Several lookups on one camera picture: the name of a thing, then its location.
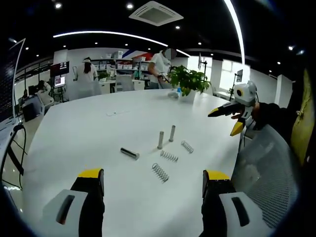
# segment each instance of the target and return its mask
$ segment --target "white pot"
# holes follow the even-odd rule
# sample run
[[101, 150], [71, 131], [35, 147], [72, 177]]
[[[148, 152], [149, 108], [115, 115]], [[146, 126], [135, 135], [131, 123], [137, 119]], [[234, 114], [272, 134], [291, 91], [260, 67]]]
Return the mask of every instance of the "white pot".
[[191, 90], [188, 95], [182, 96], [182, 92], [181, 92], [180, 101], [193, 104], [196, 93], [197, 92], [195, 90]]

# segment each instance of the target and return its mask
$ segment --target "metal spring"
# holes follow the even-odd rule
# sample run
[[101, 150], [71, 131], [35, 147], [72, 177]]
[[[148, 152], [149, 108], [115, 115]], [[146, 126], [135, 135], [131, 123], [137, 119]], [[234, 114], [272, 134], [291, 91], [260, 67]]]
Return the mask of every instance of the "metal spring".
[[169, 179], [169, 176], [157, 163], [153, 164], [152, 170], [156, 173], [156, 175], [158, 175], [159, 179], [161, 179], [163, 183]]
[[173, 161], [173, 162], [177, 162], [179, 159], [177, 156], [170, 154], [169, 152], [165, 152], [164, 150], [162, 150], [160, 152], [160, 156], [165, 157], [166, 159]]
[[194, 149], [186, 141], [182, 141], [181, 146], [183, 146], [189, 153], [194, 151]]

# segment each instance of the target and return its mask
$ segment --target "led strip light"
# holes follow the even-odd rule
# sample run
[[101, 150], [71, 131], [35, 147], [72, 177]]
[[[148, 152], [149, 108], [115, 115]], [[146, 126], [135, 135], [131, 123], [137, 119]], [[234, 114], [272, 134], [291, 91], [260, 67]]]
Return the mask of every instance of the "led strip light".
[[[167, 47], [168, 45], [165, 44], [165, 43], [161, 43], [159, 41], [156, 41], [156, 40], [153, 40], [153, 39], [149, 39], [149, 38], [145, 38], [145, 37], [141, 37], [141, 36], [136, 36], [136, 35], [130, 35], [130, 34], [125, 34], [125, 33], [120, 33], [120, 32], [112, 32], [112, 31], [76, 31], [76, 32], [69, 32], [69, 33], [64, 33], [64, 34], [59, 34], [59, 35], [55, 35], [53, 36], [54, 38], [57, 38], [57, 37], [62, 37], [62, 36], [70, 36], [70, 35], [78, 35], [78, 34], [91, 34], [91, 33], [97, 33], [97, 34], [111, 34], [111, 35], [120, 35], [120, 36], [128, 36], [128, 37], [134, 37], [134, 38], [138, 38], [138, 39], [141, 39], [141, 40], [147, 40], [147, 41], [150, 41], [150, 42], [153, 42], [153, 43], [157, 43], [157, 44], [160, 44], [162, 46], [165, 46]], [[188, 57], [190, 57], [189, 54], [181, 51], [181, 50], [178, 50], [177, 51], [179, 53], [182, 53]]]
[[237, 18], [237, 14], [236, 14], [235, 9], [233, 7], [233, 4], [230, 0], [224, 0], [224, 2], [225, 2], [225, 4], [226, 4], [226, 6], [227, 6], [227, 8], [232, 16], [232, 19], [234, 21], [234, 25], [235, 25], [235, 28], [237, 31], [239, 44], [240, 44], [241, 61], [242, 61], [242, 64], [245, 65], [245, 49], [243, 47], [241, 28], [240, 28], [240, 24], [239, 24], [239, 21]]

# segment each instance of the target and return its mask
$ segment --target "window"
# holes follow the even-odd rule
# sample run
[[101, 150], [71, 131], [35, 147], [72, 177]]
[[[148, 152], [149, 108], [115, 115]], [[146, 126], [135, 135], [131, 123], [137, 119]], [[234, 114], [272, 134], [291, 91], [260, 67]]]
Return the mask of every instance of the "window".
[[232, 88], [233, 83], [234, 83], [235, 73], [237, 73], [241, 69], [243, 69], [242, 81], [241, 82], [235, 81], [235, 84], [247, 83], [250, 80], [250, 67], [248, 65], [245, 65], [243, 67], [241, 63], [237, 63], [237, 62], [233, 62], [229, 60], [223, 60], [221, 80], [219, 83], [220, 89], [226, 91]]
[[[212, 73], [212, 58], [210, 57], [202, 57], [202, 62], [207, 62], [205, 75], [207, 76], [207, 80], [211, 81], [211, 73]], [[188, 67], [189, 70], [194, 70], [197, 72], [204, 73], [205, 65], [201, 65], [201, 69], [198, 69], [198, 56], [191, 56], [188, 58]]]

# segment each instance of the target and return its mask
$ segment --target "potted plant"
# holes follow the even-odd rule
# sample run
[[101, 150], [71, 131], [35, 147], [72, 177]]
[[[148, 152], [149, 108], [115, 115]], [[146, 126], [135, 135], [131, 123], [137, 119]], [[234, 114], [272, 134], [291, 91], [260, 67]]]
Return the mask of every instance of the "potted plant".
[[173, 67], [170, 78], [173, 86], [181, 88], [182, 101], [193, 102], [197, 91], [202, 93], [210, 86], [204, 73], [189, 70], [184, 66]]
[[103, 78], [108, 78], [110, 75], [107, 72], [100, 72], [98, 75], [99, 81]]

